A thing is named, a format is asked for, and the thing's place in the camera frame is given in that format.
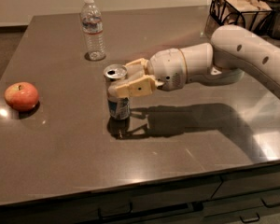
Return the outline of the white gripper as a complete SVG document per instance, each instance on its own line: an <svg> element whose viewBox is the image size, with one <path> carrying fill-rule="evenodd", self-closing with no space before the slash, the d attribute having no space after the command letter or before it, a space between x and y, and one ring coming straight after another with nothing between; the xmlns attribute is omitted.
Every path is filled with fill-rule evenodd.
<svg viewBox="0 0 280 224"><path fill-rule="evenodd" d="M140 58L126 63L125 68L128 79L114 81L107 88L113 97L148 96L156 89L174 91L182 89L187 81L187 65L180 49L159 51L149 61Z"/></svg>

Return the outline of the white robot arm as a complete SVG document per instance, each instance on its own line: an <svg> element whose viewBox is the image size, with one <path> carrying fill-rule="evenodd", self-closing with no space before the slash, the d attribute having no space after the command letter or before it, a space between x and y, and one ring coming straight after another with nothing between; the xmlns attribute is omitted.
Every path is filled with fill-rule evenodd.
<svg viewBox="0 0 280 224"><path fill-rule="evenodd" d="M249 74L280 100L280 48L236 25L218 27L208 43L162 50L121 68L124 79L107 89L116 98L174 91L194 82L228 85Z"/></svg>

